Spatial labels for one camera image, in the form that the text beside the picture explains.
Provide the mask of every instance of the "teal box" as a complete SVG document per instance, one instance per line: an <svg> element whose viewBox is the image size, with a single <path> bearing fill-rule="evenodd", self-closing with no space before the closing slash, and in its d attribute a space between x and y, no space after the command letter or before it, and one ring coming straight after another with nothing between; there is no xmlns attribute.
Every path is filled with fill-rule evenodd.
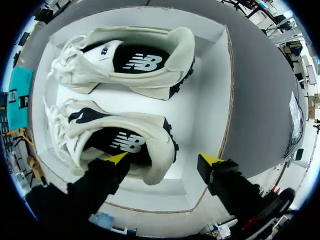
<svg viewBox="0 0 320 240"><path fill-rule="evenodd" d="M13 68L7 99L7 117L11 131L28 126L29 91L33 71L16 66Z"/></svg>

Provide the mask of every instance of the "white shoebox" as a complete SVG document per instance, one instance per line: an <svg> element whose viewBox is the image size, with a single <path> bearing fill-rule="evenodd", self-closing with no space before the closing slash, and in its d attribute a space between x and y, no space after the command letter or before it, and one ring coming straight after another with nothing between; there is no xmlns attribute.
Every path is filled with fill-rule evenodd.
<svg viewBox="0 0 320 240"><path fill-rule="evenodd" d="M148 98L115 84L100 84L91 94L79 94L56 81L46 81L52 61L72 37L106 26L173 30L187 27L195 36L193 74L168 101ZM48 133L43 96L48 104L67 99L93 100L110 113L138 112L166 117L179 145L176 162L163 181L146 185L127 176L105 203L143 212L190 212L201 201L206 185L197 171L198 154L221 157L229 129L234 92L234 62L228 29L208 18L163 7L126 7L99 12L75 21L54 33L43 52L32 94L32 128L36 152L47 180L66 191L75 182L59 161Z"/></svg>

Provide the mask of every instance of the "white sneaker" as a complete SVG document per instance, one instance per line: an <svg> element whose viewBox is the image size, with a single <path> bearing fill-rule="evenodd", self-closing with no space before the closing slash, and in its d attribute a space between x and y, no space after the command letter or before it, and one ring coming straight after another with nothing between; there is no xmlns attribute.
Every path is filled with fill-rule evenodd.
<svg viewBox="0 0 320 240"><path fill-rule="evenodd" d="M89 94L100 83L128 86L147 97L168 100L193 72L191 30L142 27L97 28L70 39L52 62L48 79Z"/></svg>
<svg viewBox="0 0 320 240"><path fill-rule="evenodd" d="M104 153L128 152L130 163L142 166L143 181L155 185L175 161L179 148L163 116L112 114L89 100L70 99L61 107L45 108L54 150L75 175L82 175L88 163L103 159Z"/></svg>

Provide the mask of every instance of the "gray tabletop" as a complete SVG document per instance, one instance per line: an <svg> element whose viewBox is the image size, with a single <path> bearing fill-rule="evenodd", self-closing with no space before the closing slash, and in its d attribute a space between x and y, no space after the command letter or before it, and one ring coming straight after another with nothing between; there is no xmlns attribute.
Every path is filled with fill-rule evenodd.
<svg viewBox="0 0 320 240"><path fill-rule="evenodd" d="M147 3L148 0L72 3L34 38L30 46L32 54L28 54L21 67L36 70L48 37L63 26L107 9ZM292 91L299 98L304 119L307 114L303 92L282 53L251 21L218 1L151 0L149 6L173 7L228 27L234 55L235 89L223 159L237 162L246 177L281 163L291 130Z"/></svg>

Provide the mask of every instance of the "shoe insole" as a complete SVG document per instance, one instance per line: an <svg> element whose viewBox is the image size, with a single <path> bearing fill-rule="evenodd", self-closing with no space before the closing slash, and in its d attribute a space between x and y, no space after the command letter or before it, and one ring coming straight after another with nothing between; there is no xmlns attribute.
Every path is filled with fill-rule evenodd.
<svg viewBox="0 0 320 240"><path fill-rule="evenodd" d="M96 148L112 156L128 152L131 164L151 166L146 140L134 131L118 127L105 127L89 138L84 149Z"/></svg>
<svg viewBox="0 0 320 240"><path fill-rule="evenodd" d="M145 74L162 69L169 53L151 46L120 45L117 47L113 66L116 73Z"/></svg>

